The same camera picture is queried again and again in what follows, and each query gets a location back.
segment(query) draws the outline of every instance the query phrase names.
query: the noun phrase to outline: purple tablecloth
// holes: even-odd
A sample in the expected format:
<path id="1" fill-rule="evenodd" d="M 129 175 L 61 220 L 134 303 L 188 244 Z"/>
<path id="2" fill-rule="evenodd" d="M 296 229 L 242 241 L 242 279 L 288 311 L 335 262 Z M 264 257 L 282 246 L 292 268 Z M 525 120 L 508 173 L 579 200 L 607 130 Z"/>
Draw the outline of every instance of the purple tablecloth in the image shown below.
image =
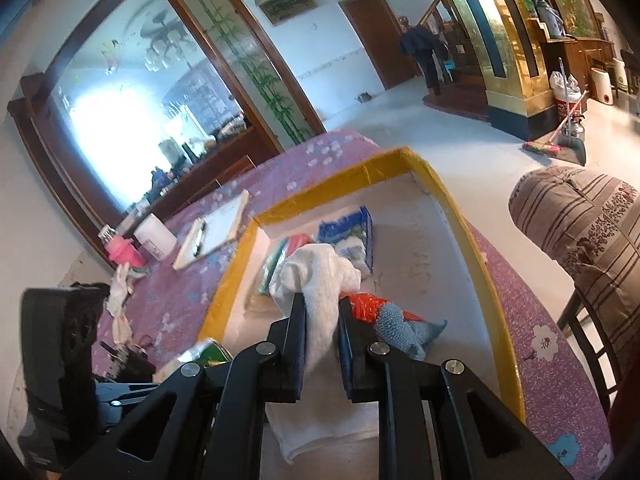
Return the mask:
<path id="1" fill-rule="evenodd" d="M 261 164 L 189 206 L 166 225 L 177 236 L 179 246 L 194 219 L 247 189 L 251 198 L 242 219 L 243 230 L 251 216 L 379 152 L 374 142 L 356 132 L 329 132 Z M 596 478 L 610 460 L 610 438 L 587 375 L 538 298 L 500 253 L 471 229 L 481 251 L 487 254 L 511 333 L 527 426 L 574 478 Z M 136 284 L 126 303 L 126 315 L 134 341 L 145 335 L 152 339 L 149 359 L 158 367 L 195 343 L 235 250 L 235 244 L 227 246 L 181 272 L 172 269 L 174 257 L 170 256 L 163 263 L 151 263 L 151 275 Z M 100 340 L 113 341 L 108 313 L 98 324 Z M 93 365 L 99 374 L 109 367 L 108 355 L 97 344 Z"/>

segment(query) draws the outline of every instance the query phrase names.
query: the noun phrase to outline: tiled floor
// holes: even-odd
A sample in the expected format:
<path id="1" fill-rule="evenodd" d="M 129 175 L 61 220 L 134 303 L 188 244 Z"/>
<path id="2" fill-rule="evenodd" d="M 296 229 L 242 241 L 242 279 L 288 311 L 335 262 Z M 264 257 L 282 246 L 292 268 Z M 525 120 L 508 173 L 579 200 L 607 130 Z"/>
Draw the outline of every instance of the tiled floor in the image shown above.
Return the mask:
<path id="1" fill-rule="evenodd" d="M 409 146 L 438 172 L 463 215 L 504 255 L 554 319 L 572 293 L 572 280 L 511 221 L 508 198 L 527 171 L 566 164 L 521 149 L 522 141 L 489 126 L 425 107 L 416 78 L 324 122 L 348 126 L 383 148 Z M 616 106 L 589 101 L 584 122 L 588 167 L 614 174 L 640 189 L 640 120 Z"/>

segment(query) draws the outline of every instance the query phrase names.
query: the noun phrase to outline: metal bolt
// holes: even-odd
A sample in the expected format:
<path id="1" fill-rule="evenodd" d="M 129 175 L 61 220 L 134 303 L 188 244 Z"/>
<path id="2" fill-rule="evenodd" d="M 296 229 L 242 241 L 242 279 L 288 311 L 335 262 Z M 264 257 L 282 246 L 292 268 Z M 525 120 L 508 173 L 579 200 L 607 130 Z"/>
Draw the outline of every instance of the metal bolt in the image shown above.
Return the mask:
<path id="1" fill-rule="evenodd" d="M 258 346 L 255 347 L 255 351 L 260 355 L 271 355 L 276 351 L 276 345 L 269 341 L 263 341 L 258 343 Z"/>
<path id="2" fill-rule="evenodd" d="M 454 375 L 460 375 L 465 371 L 465 365 L 457 359 L 452 359 L 444 364 L 444 368 L 447 372 Z"/>
<path id="3" fill-rule="evenodd" d="M 389 345 L 382 341 L 376 341 L 369 347 L 369 349 L 376 355 L 387 355 L 391 350 Z"/>
<path id="4" fill-rule="evenodd" d="M 195 377 L 199 371 L 200 365 L 198 363 L 187 363 L 180 368 L 180 373 L 185 377 Z"/>

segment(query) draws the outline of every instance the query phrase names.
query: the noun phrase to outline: striped fabric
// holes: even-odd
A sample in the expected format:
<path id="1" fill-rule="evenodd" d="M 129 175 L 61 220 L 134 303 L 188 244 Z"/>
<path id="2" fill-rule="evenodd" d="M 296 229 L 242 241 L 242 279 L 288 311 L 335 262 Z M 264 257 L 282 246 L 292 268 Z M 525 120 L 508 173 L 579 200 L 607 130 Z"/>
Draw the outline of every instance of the striped fabric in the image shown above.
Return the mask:
<path id="1" fill-rule="evenodd" d="M 544 168 L 520 179 L 509 211 L 591 303 L 624 374 L 640 343 L 638 192 L 597 171 Z"/>

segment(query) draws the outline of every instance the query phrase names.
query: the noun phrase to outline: black pillar base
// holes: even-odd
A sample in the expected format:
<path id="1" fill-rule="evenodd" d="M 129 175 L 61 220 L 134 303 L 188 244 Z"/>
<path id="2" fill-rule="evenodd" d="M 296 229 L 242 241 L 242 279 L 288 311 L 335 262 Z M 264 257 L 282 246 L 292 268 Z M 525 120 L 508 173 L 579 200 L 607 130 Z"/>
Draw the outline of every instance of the black pillar base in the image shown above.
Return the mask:
<path id="1" fill-rule="evenodd" d="M 524 117 L 493 106 L 487 107 L 486 114 L 491 126 L 522 140 L 539 139 L 558 126 L 558 112 L 555 105 L 531 117 Z"/>

